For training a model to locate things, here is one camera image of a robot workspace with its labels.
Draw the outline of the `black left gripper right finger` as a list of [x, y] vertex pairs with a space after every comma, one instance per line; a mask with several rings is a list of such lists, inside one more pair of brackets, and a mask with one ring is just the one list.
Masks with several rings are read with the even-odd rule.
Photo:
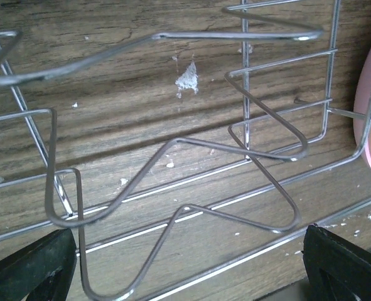
[[310, 225], [303, 261], [314, 300], [371, 300], [371, 253]]

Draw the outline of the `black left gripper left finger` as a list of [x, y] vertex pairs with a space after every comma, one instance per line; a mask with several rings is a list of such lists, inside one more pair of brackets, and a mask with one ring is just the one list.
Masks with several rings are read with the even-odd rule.
[[0, 300], [66, 300], [76, 249], [70, 229], [55, 230], [0, 260]]

